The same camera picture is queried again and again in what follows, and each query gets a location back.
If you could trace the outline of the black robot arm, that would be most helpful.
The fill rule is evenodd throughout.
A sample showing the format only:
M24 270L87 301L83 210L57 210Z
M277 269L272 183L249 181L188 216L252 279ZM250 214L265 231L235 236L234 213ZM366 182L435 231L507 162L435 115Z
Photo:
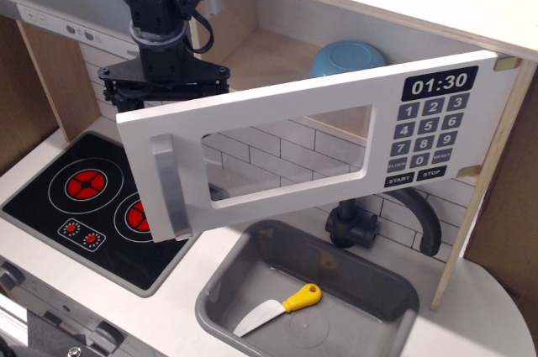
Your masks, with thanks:
M214 38L194 48L189 21L212 27L197 10L202 0L124 0L130 10L129 32L139 54L98 72L103 94L119 112L142 109L146 102L187 101L228 92L230 70L197 58Z

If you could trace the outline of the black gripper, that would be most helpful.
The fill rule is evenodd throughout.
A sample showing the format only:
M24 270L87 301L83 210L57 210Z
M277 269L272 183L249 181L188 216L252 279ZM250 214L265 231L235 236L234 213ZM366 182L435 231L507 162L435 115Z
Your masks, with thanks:
M98 71L105 99L119 112L145 107L145 102L177 102L229 91L230 70L196 58L185 45L140 48L140 55Z

